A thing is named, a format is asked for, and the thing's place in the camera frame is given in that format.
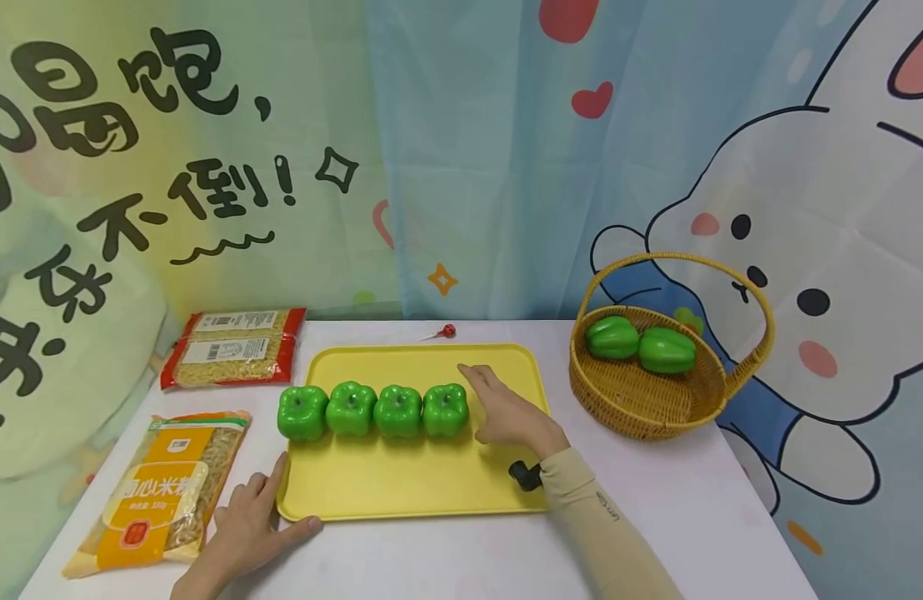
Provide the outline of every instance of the basket handle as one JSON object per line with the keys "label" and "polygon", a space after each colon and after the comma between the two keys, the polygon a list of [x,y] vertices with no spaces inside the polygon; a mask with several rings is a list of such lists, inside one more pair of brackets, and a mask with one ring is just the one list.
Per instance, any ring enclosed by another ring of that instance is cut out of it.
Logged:
{"label": "basket handle", "polygon": [[756,299],[759,308],[761,308],[762,313],[765,315],[765,333],[762,335],[762,339],[757,343],[756,347],[751,350],[751,353],[738,362],[731,373],[728,374],[726,396],[731,398],[741,389],[741,386],[747,383],[748,379],[751,379],[751,375],[753,375],[757,368],[765,361],[767,353],[771,350],[772,343],[775,342],[775,317],[771,314],[771,306],[767,303],[767,298],[751,280],[748,280],[743,274],[731,269],[731,267],[716,263],[707,258],[696,257],[694,254],[683,254],[681,252],[647,252],[643,254],[633,254],[631,257],[616,260],[596,274],[591,280],[591,283],[588,284],[588,291],[581,300],[581,306],[579,307],[579,314],[577,314],[576,321],[580,322],[581,318],[586,315],[586,312],[588,312],[588,303],[591,301],[591,295],[594,294],[595,288],[601,285],[601,282],[603,282],[609,274],[623,267],[645,262],[646,260],[665,259],[688,260],[712,267],[712,269],[727,274],[727,276],[732,277],[736,282],[745,286],[745,289]]}

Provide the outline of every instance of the green bell pepper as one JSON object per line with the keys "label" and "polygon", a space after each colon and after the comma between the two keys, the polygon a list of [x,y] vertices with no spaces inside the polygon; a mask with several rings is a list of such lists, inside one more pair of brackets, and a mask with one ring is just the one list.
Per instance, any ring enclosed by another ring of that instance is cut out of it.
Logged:
{"label": "green bell pepper", "polygon": [[464,388],[456,383],[436,385],[425,392],[422,424],[432,437],[450,437],[468,422],[468,400]]}
{"label": "green bell pepper", "polygon": [[365,436],[372,429],[375,391],[357,381],[345,381],[332,390],[325,409],[328,428],[340,436]]}
{"label": "green bell pepper", "polygon": [[375,404],[374,417],[383,436],[413,438],[422,430],[422,395],[414,387],[385,387]]}
{"label": "green bell pepper", "polygon": [[289,440],[315,442],[325,432],[328,394],[321,387],[287,387],[278,399],[278,431]]}
{"label": "green bell pepper", "polygon": [[647,371],[684,373],[695,366],[695,343],[682,333],[667,327],[650,327],[642,334],[638,358]]}
{"label": "green bell pepper", "polygon": [[584,332],[588,352],[597,358],[622,360],[638,352],[638,329],[625,317],[599,318]]}

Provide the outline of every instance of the white table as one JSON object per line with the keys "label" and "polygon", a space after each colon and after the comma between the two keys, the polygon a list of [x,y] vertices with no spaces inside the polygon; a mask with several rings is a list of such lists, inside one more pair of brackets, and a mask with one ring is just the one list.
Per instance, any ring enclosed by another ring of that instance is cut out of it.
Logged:
{"label": "white table", "polygon": [[[442,322],[308,322],[295,381],[312,356],[342,345],[410,343]],[[456,322],[454,340],[520,343],[538,361],[551,407],[601,485],[638,526],[685,598],[816,598],[714,425],[670,442],[633,442],[602,427],[568,384],[571,322]],[[254,422],[222,501],[284,449],[276,430],[279,387],[163,394],[154,387],[22,593],[51,598],[167,598],[182,564],[66,581],[60,570],[102,510],[153,414],[246,409]],[[545,514],[328,523],[302,550],[235,583],[230,598],[591,598],[581,569]]]}

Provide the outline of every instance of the red pushpin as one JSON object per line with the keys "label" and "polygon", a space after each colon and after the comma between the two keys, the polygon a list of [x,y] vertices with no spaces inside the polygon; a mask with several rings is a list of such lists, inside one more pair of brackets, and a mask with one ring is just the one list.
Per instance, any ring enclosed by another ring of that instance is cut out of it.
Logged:
{"label": "red pushpin", "polygon": [[448,323],[445,327],[442,327],[442,329],[438,330],[432,335],[425,336],[418,341],[422,342],[424,340],[431,340],[434,338],[453,338],[455,337],[455,333],[456,333],[455,326],[453,326],[453,324],[451,323]]}

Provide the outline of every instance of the rabbit ear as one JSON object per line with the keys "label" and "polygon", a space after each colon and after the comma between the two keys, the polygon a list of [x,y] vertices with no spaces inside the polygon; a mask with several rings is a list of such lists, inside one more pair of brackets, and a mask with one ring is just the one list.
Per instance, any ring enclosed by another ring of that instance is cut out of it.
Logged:
{"label": "rabbit ear", "polygon": [[898,58],[887,87],[897,98],[923,99],[923,30]]}
{"label": "rabbit ear", "polygon": [[811,90],[810,105],[923,140],[923,0],[873,0]]}

